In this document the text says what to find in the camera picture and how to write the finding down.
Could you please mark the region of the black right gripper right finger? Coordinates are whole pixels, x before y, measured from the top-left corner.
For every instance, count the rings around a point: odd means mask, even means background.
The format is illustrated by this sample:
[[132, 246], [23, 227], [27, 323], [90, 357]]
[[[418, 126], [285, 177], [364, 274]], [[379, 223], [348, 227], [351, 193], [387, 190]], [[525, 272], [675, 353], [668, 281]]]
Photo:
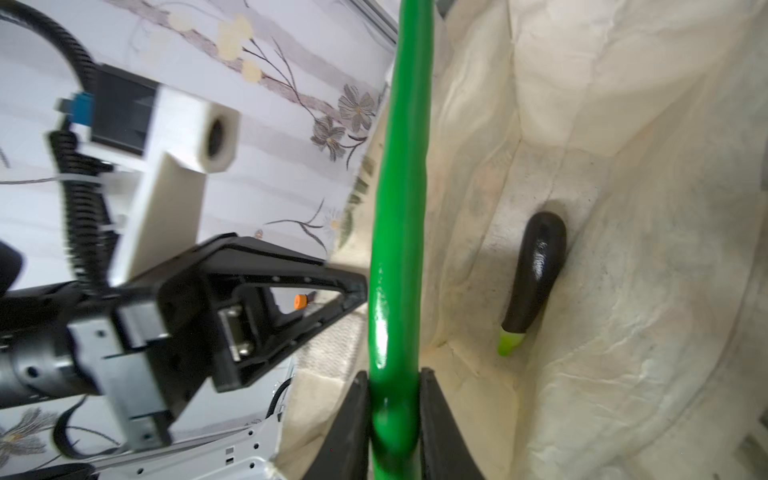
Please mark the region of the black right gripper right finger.
[[419, 374], [420, 463], [423, 479], [482, 479], [435, 372]]

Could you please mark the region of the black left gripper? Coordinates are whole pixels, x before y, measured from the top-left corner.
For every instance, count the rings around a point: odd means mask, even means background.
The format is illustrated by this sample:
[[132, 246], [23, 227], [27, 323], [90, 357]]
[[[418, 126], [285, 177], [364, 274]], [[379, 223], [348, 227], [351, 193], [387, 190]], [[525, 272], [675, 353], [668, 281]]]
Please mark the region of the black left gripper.
[[[172, 444], [207, 377], [254, 384], [367, 303], [363, 275], [252, 237], [224, 234], [157, 268], [155, 287], [97, 299], [74, 282], [1, 294], [1, 406], [104, 397], [128, 447]], [[334, 297], [283, 312], [279, 291]]]

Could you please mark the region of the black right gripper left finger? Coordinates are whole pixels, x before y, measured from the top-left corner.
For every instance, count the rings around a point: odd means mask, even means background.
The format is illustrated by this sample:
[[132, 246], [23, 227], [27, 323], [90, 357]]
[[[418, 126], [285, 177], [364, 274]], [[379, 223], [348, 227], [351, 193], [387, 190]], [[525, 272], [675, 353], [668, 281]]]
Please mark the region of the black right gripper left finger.
[[369, 378], [359, 371], [304, 480], [363, 480], [369, 467], [371, 400]]

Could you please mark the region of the dark purple eggplant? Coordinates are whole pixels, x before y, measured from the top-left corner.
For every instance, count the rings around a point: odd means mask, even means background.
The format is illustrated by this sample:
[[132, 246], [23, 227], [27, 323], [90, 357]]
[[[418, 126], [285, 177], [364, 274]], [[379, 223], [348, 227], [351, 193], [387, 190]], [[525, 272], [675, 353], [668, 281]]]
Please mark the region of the dark purple eggplant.
[[520, 245], [509, 304], [501, 324], [497, 353], [509, 356], [524, 340], [543, 309], [565, 263], [567, 231], [550, 211], [534, 214]]

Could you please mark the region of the cream canvas grocery bag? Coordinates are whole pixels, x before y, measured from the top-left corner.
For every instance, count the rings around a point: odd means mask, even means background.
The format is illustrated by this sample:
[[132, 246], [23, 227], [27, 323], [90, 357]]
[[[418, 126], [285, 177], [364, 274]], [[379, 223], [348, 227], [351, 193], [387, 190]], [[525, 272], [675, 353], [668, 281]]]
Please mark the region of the cream canvas grocery bag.
[[[488, 479], [767, 475], [767, 5], [458, 1], [421, 362]], [[497, 345], [529, 219], [565, 263]]]

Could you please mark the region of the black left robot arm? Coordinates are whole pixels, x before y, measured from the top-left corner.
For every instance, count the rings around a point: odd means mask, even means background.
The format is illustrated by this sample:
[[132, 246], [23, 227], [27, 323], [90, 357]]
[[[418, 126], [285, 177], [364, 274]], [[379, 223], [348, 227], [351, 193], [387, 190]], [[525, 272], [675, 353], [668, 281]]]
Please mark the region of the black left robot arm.
[[206, 380], [249, 387], [367, 300], [362, 274], [232, 233], [103, 294], [11, 290], [20, 265], [3, 253], [2, 406], [102, 396], [134, 452], [170, 446]]

